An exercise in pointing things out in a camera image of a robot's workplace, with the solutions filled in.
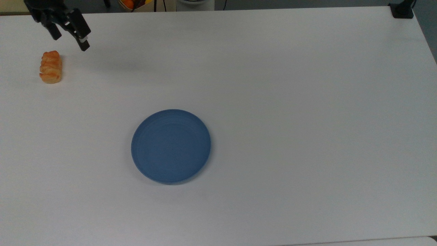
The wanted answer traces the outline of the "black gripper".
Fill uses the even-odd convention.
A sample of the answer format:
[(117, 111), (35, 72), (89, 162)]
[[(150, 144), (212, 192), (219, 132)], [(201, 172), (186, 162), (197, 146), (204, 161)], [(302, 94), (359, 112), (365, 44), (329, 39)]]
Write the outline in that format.
[(75, 38), (81, 51), (89, 48), (87, 36), (91, 30), (79, 9), (69, 10), (64, 0), (25, 0), (24, 3), (34, 21), (40, 23), (54, 40), (61, 37), (55, 23), (61, 23), (61, 28)]

